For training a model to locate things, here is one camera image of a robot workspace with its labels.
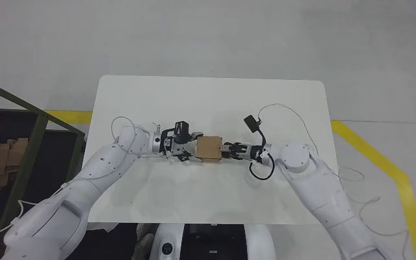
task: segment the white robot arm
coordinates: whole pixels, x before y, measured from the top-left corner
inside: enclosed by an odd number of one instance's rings
[[[172,131],[173,135],[168,136],[167,132]],[[73,180],[63,184],[62,190],[14,220],[4,238],[7,247],[3,259],[67,258],[85,235],[93,204],[140,155],[162,152],[181,161],[197,161],[192,152],[201,135],[188,134],[186,122],[178,122],[175,129],[161,134],[136,126],[123,127],[118,140],[95,153]],[[342,259],[396,259],[374,241],[351,209],[338,178],[308,145],[225,143],[220,151],[223,158],[255,159],[263,165],[277,166],[301,202],[326,228]],[[316,169],[308,173],[310,161]]]
[[[145,153],[148,144],[144,130],[123,127],[117,143],[97,151],[62,190],[15,219],[4,237],[3,259],[67,258],[85,235],[93,204]]]

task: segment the green metal frame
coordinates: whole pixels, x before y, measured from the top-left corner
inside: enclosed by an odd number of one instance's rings
[[[58,118],[46,113],[41,109],[38,109],[34,105],[27,103],[26,101],[16,97],[6,90],[3,90],[2,88],[0,88],[0,97],[5,98],[37,115],[36,123],[33,127],[31,137],[29,138],[29,143],[27,145],[25,155],[22,158],[19,173],[16,177],[16,180],[14,181],[14,185],[0,220],[0,228],[4,228],[16,216],[16,212],[18,211],[19,206],[17,201],[22,199],[23,195],[25,194],[27,183],[31,177],[33,165],[36,160],[40,144],[42,143],[48,121],[52,121],[53,123],[77,134],[77,139],[75,141],[71,156],[70,166],[66,175],[67,180],[70,180],[76,174],[75,171],[79,162],[79,155],[81,153],[85,134],[75,127],[63,122],[62,120],[59,120]]]

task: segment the white table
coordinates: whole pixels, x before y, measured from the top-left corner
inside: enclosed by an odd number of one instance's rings
[[[101,78],[84,164],[111,143],[110,124],[126,116],[155,130],[177,121],[190,132],[219,135],[223,142],[260,144],[243,122],[270,103],[284,103],[304,119],[321,157],[337,169],[325,89],[318,81],[113,76]],[[302,122],[289,110],[262,112],[267,141],[311,143]],[[114,132],[128,121],[118,120]],[[317,224],[276,169],[268,181],[254,179],[249,162],[186,164],[178,160],[138,160],[93,206],[89,222]]]

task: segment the yellow floor line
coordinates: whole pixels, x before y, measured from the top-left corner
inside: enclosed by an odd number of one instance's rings
[[[68,124],[91,123],[91,111],[45,110],[45,112]]]
[[[416,259],[416,200],[413,193],[409,176],[399,167],[394,165],[389,159],[384,157],[368,142],[355,134],[343,122],[332,120],[332,131],[346,140],[352,147],[356,148],[368,160],[385,172],[396,183],[398,195],[402,202],[404,217],[408,225],[413,254]]]

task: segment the cardboard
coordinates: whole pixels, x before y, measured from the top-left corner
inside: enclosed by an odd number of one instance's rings
[[[0,144],[0,176],[5,174],[9,144]]]
[[[25,155],[27,144],[29,143],[28,138],[19,138],[14,143],[8,152],[6,166],[18,166],[21,163],[23,156]]]
[[[219,136],[200,136],[196,141],[196,157],[204,163],[217,163],[221,160],[222,138]]]

